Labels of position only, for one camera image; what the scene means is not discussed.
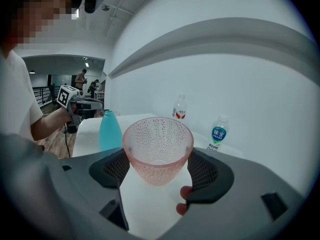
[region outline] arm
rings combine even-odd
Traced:
[[[32,137],[35,141],[42,140],[69,121],[71,121],[70,116],[67,111],[61,107],[31,125]]]

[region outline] teal bottle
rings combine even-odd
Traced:
[[[99,146],[101,151],[122,147],[122,132],[113,111],[104,112],[99,131]]]

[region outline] bottle cap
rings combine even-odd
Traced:
[[[229,122],[229,116],[224,115],[224,114],[220,114],[220,115],[219,115],[219,120],[220,120],[220,121],[223,121],[223,122],[225,122],[225,123],[228,123],[228,122]]]

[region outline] blue label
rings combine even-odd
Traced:
[[[214,143],[221,142],[226,135],[226,130],[221,127],[214,127],[212,130],[212,140]]]

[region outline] railing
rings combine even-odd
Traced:
[[[55,99],[58,96],[60,86],[54,86],[54,96]],[[44,86],[44,87],[33,87],[33,93],[36,99],[36,102],[38,103],[39,106],[42,106],[50,101],[52,101],[52,94],[50,92],[49,87]]]

